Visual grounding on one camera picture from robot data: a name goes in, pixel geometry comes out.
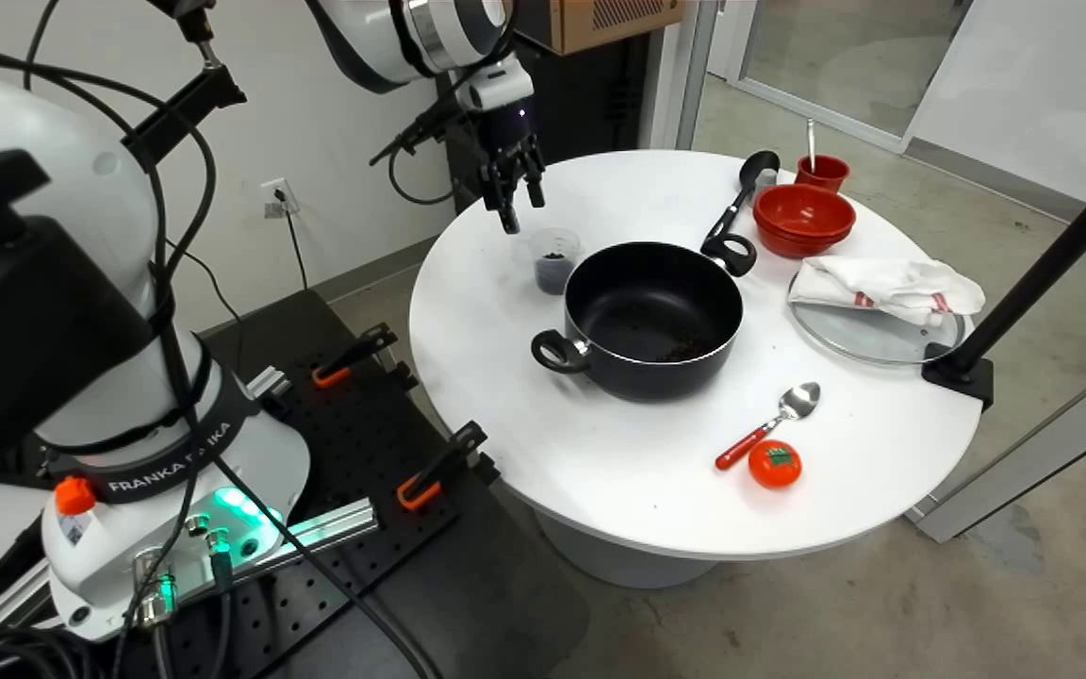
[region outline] small red cup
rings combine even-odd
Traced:
[[[814,168],[811,168],[811,157],[800,157],[797,186],[819,186],[819,190],[843,193],[844,177],[850,177],[850,167],[843,157],[814,156]]]

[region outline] red lid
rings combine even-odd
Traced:
[[[66,474],[55,492],[58,512],[76,518],[96,508],[96,492],[83,474]]]

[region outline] floor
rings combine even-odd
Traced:
[[[709,80],[703,152],[797,157],[800,136],[805,122]],[[1065,226],[928,162],[834,132],[824,143],[854,162],[854,195],[987,297],[1002,297]],[[393,322],[404,332],[410,283],[415,269],[396,270],[337,308],[352,327]],[[1086,388],[1086,260],[1000,344],[997,366],[1000,398],[960,478]],[[531,512],[501,499],[535,536]],[[594,622],[557,679],[1070,679],[1086,676],[1086,460],[946,546],[890,523],[794,561],[719,566],[673,593],[565,574]]]
[[[757,0],[747,77],[903,136],[967,0]]]

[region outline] red clamp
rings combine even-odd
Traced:
[[[478,421],[458,429],[433,460],[396,486],[396,503],[409,512],[422,512],[430,503],[440,499],[447,483],[469,473],[469,456],[486,442]]]
[[[389,326],[375,326],[368,327],[342,353],[337,353],[332,362],[312,366],[312,385],[337,388],[342,382],[355,378],[355,362],[383,353],[384,347],[396,344],[396,332]]]

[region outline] red bowl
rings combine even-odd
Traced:
[[[854,202],[814,186],[774,186],[753,199],[763,246],[776,258],[814,258],[844,240]]]

